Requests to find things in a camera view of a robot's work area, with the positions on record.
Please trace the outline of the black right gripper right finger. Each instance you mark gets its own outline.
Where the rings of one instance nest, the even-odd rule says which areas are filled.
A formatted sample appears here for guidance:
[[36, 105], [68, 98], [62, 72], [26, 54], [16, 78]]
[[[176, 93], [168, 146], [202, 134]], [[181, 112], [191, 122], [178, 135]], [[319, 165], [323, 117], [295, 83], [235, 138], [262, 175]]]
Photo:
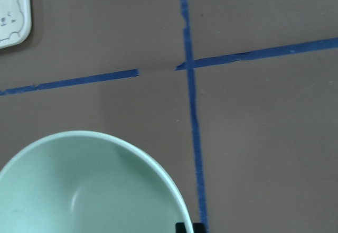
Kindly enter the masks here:
[[194, 230], [194, 233], [206, 233], [206, 227], [201, 222], [193, 223], [193, 230]]

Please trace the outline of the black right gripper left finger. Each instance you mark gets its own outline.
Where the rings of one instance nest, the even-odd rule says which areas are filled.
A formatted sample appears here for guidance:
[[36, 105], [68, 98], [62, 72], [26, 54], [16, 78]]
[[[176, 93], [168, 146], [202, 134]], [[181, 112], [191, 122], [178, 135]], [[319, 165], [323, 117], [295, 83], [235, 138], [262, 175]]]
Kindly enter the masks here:
[[186, 233], [186, 227], [183, 222], [178, 222], [175, 224], [175, 232], [176, 233]]

